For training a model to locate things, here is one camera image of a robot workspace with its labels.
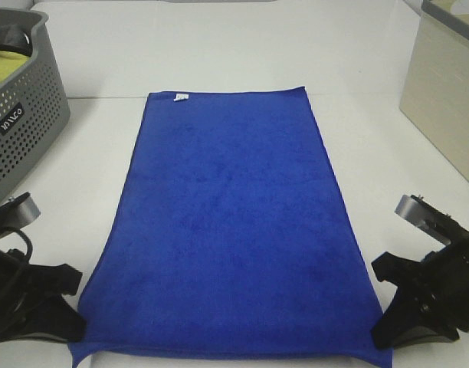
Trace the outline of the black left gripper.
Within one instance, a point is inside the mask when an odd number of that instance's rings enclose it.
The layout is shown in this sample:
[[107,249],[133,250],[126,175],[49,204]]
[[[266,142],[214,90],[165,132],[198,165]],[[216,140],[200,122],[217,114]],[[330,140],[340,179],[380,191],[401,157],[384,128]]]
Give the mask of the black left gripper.
[[[29,265],[30,238],[14,226],[4,226],[0,235],[4,233],[16,234],[25,243],[26,251],[13,248],[4,253],[0,250],[0,330],[3,329],[0,343],[13,340],[81,341],[86,321],[61,295],[74,296],[83,273],[68,264]],[[49,298],[4,327],[18,307],[18,293]]]

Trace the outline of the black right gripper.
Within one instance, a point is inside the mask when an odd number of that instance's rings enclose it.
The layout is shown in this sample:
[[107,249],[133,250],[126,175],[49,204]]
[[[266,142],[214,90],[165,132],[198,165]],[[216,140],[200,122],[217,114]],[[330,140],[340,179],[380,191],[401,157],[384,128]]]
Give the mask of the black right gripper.
[[[398,289],[371,329],[376,348],[452,343],[469,332],[469,238],[432,251],[422,260],[384,252],[371,263],[379,282]],[[431,291],[433,302],[407,291]]]

